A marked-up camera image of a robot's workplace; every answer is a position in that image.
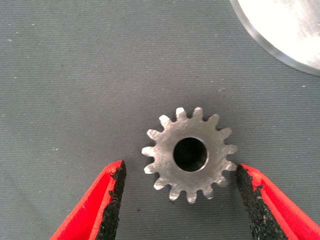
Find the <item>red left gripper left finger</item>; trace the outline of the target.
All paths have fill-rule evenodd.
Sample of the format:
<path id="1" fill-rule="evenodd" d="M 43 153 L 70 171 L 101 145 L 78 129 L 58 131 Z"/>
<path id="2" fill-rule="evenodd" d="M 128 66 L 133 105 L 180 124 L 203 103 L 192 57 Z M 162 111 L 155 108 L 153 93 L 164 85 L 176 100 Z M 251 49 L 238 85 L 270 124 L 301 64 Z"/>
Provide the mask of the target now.
<path id="1" fill-rule="evenodd" d="M 107 165 L 50 238 L 114 240 L 126 175 L 123 160 Z"/>

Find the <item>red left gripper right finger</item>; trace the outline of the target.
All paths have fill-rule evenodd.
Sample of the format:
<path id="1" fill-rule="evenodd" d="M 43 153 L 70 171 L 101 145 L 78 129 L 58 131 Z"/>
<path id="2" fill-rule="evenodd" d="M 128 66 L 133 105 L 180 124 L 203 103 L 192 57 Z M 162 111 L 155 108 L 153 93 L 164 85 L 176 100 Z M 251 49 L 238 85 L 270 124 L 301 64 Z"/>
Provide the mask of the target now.
<path id="1" fill-rule="evenodd" d="M 254 240 L 318 240 L 320 227 L 266 175 L 245 164 L 236 183 Z"/>

